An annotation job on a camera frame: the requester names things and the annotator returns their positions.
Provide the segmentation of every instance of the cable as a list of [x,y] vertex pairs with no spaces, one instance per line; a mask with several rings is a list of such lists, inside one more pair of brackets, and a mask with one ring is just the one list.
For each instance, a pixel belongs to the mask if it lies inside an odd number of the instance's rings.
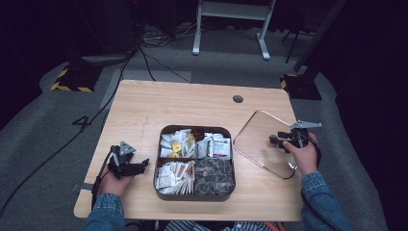
[[[318,143],[313,140],[310,137],[304,136],[301,133],[299,133],[301,137],[306,138],[309,142],[312,143],[312,145],[315,147],[317,154],[318,154],[318,160],[317,160],[317,167],[319,167],[320,164],[320,158],[321,158],[321,151],[320,148],[318,147]],[[339,227],[337,227],[333,222],[331,222],[330,220],[328,220],[327,218],[325,218],[322,214],[320,214],[318,211],[316,211],[312,205],[309,203],[309,201],[306,199],[305,194],[303,193],[303,191],[300,192],[300,195],[302,197],[303,203],[306,205],[306,207],[312,212],[312,214],[314,214],[317,218],[319,218],[321,221],[323,221],[325,224],[327,224],[330,228],[332,228],[333,230],[341,230]]]
[[[188,35],[185,35],[185,33],[188,32],[191,28],[194,28],[194,26],[196,26],[196,24],[197,23],[194,23],[189,28],[183,30],[183,33],[181,33],[180,35],[176,35],[176,38],[171,38],[169,36],[163,36],[157,30],[149,30],[148,33],[150,33],[151,36],[149,36],[148,38],[143,37],[142,42],[140,43],[140,45],[143,46],[143,47],[146,47],[146,48],[165,47],[165,46],[169,45],[171,42],[183,40],[183,39],[186,39],[186,38],[188,38],[190,36],[194,36],[195,33],[188,34]],[[150,40],[150,39],[158,39],[159,42],[157,44],[152,44],[152,43],[145,42],[146,40]]]
[[181,79],[185,80],[186,82],[191,83],[189,80],[185,79],[185,78],[182,77],[181,75],[179,75],[179,74],[177,74],[176,72],[174,72],[174,70],[172,70],[170,67],[166,66],[165,64],[160,63],[157,59],[155,59],[155,58],[153,58],[153,57],[151,57],[151,56],[149,56],[149,55],[146,55],[146,54],[144,54],[144,55],[147,56],[148,58],[150,58],[150,59],[156,61],[158,64],[164,66],[164,67],[167,68],[169,71],[171,71],[173,74],[177,75],[178,77],[180,77]]
[[150,77],[152,78],[153,81],[156,81],[156,79],[152,75],[152,72],[150,71],[150,66],[149,66],[149,62],[146,59],[146,54],[144,54],[144,51],[141,49],[141,47],[139,48],[139,50],[141,51],[144,61],[146,62],[147,70],[149,71]]
[[102,121],[102,126],[101,126],[101,133],[102,133],[103,127],[105,126],[106,119],[108,118],[108,114],[109,114],[110,111],[111,111],[111,110],[108,109],[108,112],[106,112],[106,113],[105,113],[105,116],[103,116],[103,121]]
[[[123,70],[126,67],[126,65],[129,63],[130,59],[135,55],[135,52],[132,52],[132,56],[129,57],[129,59],[123,63],[121,70],[120,70],[120,76],[119,76],[119,80],[123,77]],[[54,154],[52,154],[50,157],[48,157],[45,161],[43,161],[38,167],[36,167],[28,176],[26,176],[24,178],[24,180],[22,180],[20,182],[20,184],[18,184],[18,186],[14,189],[14,191],[9,195],[9,197],[7,198],[6,202],[3,204],[1,210],[0,210],[0,218],[3,216],[7,206],[9,205],[10,201],[12,200],[12,198],[14,197],[14,195],[18,192],[18,190],[39,170],[41,169],[45,164],[47,164],[51,159],[53,159],[55,156],[57,156],[61,151],[63,151],[68,145],[70,145],[82,132],[84,132],[88,126],[90,126],[92,124],[92,122],[103,112],[103,110],[108,106],[109,102],[114,98],[115,93],[117,91],[118,88],[118,84],[120,81],[117,82],[117,85],[115,87],[115,91],[112,94],[112,96],[109,98],[108,102],[102,107],[102,109],[99,110],[99,112],[90,120],[89,123],[84,124],[84,126],[81,128],[81,130],[75,134],[66,144],[64,144],[62,147],[60,147]]]
[[103,174],[103,176],[101,177],[101,180],[109,173],[110,171],[105,172],[105,174]]
[[109,150],[108,155],[106,155],[105,160],[103,161],[102,167],[101,167],[101,169],[99,170],[98,175],[96,176],[95,183],[93,183],[92,190],[91,190],[91,193],[92,193],[92,201],[91,201],[91,204],[90,204],[90,207],[91,207],[92,209],[93,209],[93,205],[95,205],[96,196],[97,196],[97,194],[98,194],[99,186],[100,186],[100,184],[101,184],[101,182],[102,182],[102,179],[105,177],[106,174],[109,173],[109,171],[108,171],[108,172],[106,172],[106,173],[101,177],[102,172],[103,172],[103,169],[105,168],[105,165],[106,165],[106,163],[107,163],[108,160],[109,160],[109,157],[110,157],[111,154],[114,152],[114,148],[115,148],[115,147],[112,146],[112,147],[111,147],[111,150]]

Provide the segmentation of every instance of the metal stand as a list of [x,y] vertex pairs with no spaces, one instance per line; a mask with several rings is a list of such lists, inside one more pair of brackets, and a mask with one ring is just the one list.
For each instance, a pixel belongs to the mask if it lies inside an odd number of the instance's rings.
[[265,34],[267,33],[274,5],[275,0],[271,0],[269,6],[252,6],[243,4],[207,2],[199,0],[197,8],[197,28],[195,31],[194,45],[192,47],[193,55],[198,55],[200,53],[201,16],[206,15],[206,16],[263,20],[264,26],[262,28],[262,33],[257,33],[256,39],[258,40],[264,60],[269,60],[270,55],[265,44],[264,38]]

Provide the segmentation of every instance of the stand leg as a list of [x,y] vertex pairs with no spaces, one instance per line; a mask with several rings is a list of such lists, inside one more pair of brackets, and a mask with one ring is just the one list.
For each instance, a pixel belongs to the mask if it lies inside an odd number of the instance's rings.
[[198,2],[197,7],[197,28],[195,30],[194,45],[192,46],[193,55],[198,55],[200,53],[200,42],[201,42],[201,12],[202,12],[202,0]]
[[258,40],[259,47],[261,48],[261,52],[262,52],[262,56],[264,57],[264,60],[270,60],[270,55],[269,55],[269,52],[268,52],[268,49],[267,49],[267,45],[265,44],[264,38],[265,38],[265,34],[267,33],[267,30],[268,30],[268,25],[269,25],[269,22],[270,22],[270,18],[272,16],[273,6],[274,5],[275,5],[275,0],[271,0],[270,4],[269,4],[267,17],[265,18],[264,26],[262,27],[262,33],[257,33],[256,34],[256,38]]

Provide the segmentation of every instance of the black box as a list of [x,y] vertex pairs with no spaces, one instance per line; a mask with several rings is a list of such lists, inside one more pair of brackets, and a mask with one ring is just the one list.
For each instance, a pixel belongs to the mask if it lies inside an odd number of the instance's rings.
[[[159,190],[156,189],[156,180],[158,179],[158,173],[159,173],[159,168],[162,167],[164,164],[168,162],[183,162],[187,163],[189,161],[195,161],[195,166],[197,165],[198,162],[202,161],[203,159],[197,159],[197,156],[195,155],[193,158],[169,158],[169,157],[161,157],[161,141],[162,141],[162,135],[163,134],[172,134],[175,133],[176,131],[180,130],[185,130],[185,129],[191,129],[191,134],[194,135],[195,141],[202,141],[205,138],[205,133],[212,133],[212,134],[222,134],[224,138],[230,139],[229,142],[229,148],[230,148],[230,158],[229,160],[222,159],[222,161],[225,160],[226,165],[232,168],[231,172],[231,178],[233,185],[229,186],[229,192],[227,194],[196,194],[195,191],[195,184],[197,183],[197,178],[194,178],[194,192],[193,194],[164,194],[159,192]],[[189,125],[169,125],[165,127],[159,138],[159,145],[158,145],[158,156],[157,156],[157,162],[155,166],[155,173],[154,173],[154,178],[153,178],[153,187],[155,187],[156,194],[163,200],[178,200],[178,201],[224,201],[229,198],[231,193],[234,191],[235,186],[236,186],[236,179],[235,179],[235,170],[234,170],[234,162],[233,162],[233,151],[232,151],[232,141],[231,141],[231,134],[224,128],[222,127],[203,127],[203,126],[189,126]]]

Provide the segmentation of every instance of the person's right hand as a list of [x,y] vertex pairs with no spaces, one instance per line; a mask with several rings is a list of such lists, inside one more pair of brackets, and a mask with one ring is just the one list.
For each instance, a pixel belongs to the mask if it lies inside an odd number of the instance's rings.
[[[315,140],[315,142],[318,142],[315,134],[309,133],[309,137]],[[300,169],[302,176],[318,170],[318,152],[310,141],[302,148],[295,147],[288,141],[284,141],[283,145],[293,154],[294,161]]]
[[123,196],[128,186],[131,184],[135,176],[125,176],[121,179],[117,179],[112,172],[109,172],[108,167],[103,169],[102,182],[99,185],[98,195],[102,193],[117,194]]

